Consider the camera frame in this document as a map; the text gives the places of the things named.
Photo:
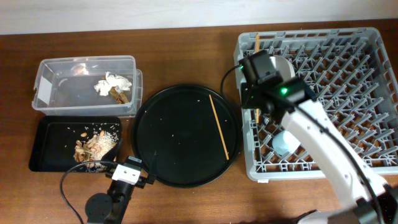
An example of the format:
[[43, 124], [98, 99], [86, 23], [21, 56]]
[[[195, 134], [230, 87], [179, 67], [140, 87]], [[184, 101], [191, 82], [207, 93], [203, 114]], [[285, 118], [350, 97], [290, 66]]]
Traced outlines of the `blue cup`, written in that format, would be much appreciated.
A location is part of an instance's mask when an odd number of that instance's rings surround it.
[[286, 130], [281, 131], [272, 138], [272, 147], [281, 156], [286, 153], [294, 153], [300, 145], [301, 142]]

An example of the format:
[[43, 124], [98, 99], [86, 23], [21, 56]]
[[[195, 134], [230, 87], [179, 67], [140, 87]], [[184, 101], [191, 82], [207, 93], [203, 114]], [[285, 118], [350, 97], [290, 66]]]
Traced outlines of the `wooden chopstick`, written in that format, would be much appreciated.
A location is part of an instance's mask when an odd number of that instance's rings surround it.
[[215, 109], [215, 104], [213, 102], [212, 95], [208, 95], [208, 96], [209, 96], [209, 99], [210, 99], [211, 107], [212, 107], [212, 110], [213, 110], [213, 114], [214, 114], [214, 117], [215, 117], [216, 125], [217, 125], [218, 132], [219, 132], [219, 135], [220, 135], [220, 139], [221, 139], [221, 143], [222, 143], [222, 146], [223, 146], [224, 154], [225, 154], [226, 160], [228, 161], [229, 160], [229, 154], [228, 154], [228, 150], [226, 148], [226, 144], [225, 144], [225, 141], [224, 141], [224, 136], [223, 136], [223, 132], [222, 132], [222, 129], [221, 129], [221, 126], [220, 126], [220, 122], [219, 122], [219, 119], [218, 119], [218, 114], [217, 114], [216, 109]]
[[[255, 36], [255, 46], [254, 46], [254, 52], [258, 53], [258, 51], [260, 50], [260, 37], [259, 34], [256, 34]], [[260, 120], [260, 109], [256, 109], [256, 123], [259, 124], [259, 120]]]

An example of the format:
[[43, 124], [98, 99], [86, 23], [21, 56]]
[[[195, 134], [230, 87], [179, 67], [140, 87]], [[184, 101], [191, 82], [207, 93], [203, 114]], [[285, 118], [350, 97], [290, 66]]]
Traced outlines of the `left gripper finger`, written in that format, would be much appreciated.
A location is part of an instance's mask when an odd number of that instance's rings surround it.
[[116, 144], [101, 158], [101, 161], [113, 162], [119, 154], [122, 142], [122, 139], [116, 142]]
[[148, 182], [155, 182], [157, 177], [157, 152], [154, 153], [148, 173]]

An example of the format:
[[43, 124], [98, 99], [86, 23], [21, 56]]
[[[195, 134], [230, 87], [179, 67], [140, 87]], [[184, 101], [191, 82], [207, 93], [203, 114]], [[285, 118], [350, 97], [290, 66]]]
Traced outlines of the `gold brown snack wrapper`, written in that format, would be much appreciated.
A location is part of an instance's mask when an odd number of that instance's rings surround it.
[[118, 86], [114, 86], [110, 89], [109, 93], [114, 97], [114, 99], [119, 103], [119, 104], [125, 104], [129, 103], [129, 100], [127, 96], [124, 94], [122, 89]]

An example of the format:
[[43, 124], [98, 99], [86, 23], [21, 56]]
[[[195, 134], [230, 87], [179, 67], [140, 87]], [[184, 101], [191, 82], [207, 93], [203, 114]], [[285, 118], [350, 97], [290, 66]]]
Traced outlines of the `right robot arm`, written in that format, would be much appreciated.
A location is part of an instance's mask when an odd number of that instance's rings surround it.
[[313, 210], [292, 223], [397, 223], [397, 187], [358, 156], [293, 70], [276, 69], [265, 50], [242, 58], [237, 68], [246, 79], [241, 85], [242, 108], [260, 109], [297, 138], [340, 201], [338, 210]]

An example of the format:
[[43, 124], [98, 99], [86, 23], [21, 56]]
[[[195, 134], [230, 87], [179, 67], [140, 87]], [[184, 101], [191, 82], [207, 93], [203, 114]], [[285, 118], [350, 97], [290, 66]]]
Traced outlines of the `white tissue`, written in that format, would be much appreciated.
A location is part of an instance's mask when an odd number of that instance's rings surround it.
[[99, 80], [94, 89], [100, 96], [108, 96], [112, 88], [116, 91], [129, 91], [130, 87], [132, 83], [127, 78], [106, 72], [105, 79]]

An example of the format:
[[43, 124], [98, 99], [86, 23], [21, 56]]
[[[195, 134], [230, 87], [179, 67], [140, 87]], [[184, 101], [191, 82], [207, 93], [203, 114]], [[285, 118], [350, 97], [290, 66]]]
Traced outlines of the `grey plate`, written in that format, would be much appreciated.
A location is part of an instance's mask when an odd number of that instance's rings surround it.
[[280, 73], [283, 81], [286, 82], [295, 77], [294, 67], [286, 58], [271, 56], [270, 59], [275, 69]]

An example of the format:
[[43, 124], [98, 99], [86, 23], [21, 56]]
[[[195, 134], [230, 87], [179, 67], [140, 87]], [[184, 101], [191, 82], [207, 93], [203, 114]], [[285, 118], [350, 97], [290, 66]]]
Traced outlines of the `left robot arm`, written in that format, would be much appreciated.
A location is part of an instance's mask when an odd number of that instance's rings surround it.
[[94, 194], [86, 202], [85, 213], [88, 223], [121, 223], [134, 189], [143, 189], [156, 180], [156, 154], [153, 155], [148, 175], [144, 177], [141, 175], [144, 167], [142, 160], [129, 156], [122, 163], [114, 161], [120, 145], [120, 142], [116, 143], [101, 158], [102, 165], [110, 162], [110, 165], [106, 166], [106, 177], [112, 179], [112, 182], [106, 193]]

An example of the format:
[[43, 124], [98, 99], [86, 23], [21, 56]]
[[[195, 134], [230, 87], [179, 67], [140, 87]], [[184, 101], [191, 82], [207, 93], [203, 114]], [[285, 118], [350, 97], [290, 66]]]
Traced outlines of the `food scraps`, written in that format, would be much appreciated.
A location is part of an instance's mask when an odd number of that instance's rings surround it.
[[120, 123], [77, 123], [61, 128], [60, 157], [68, 166], [86, 162], [83, 172], [99, 172], [104, 165], [98, 161], [120, 140]]

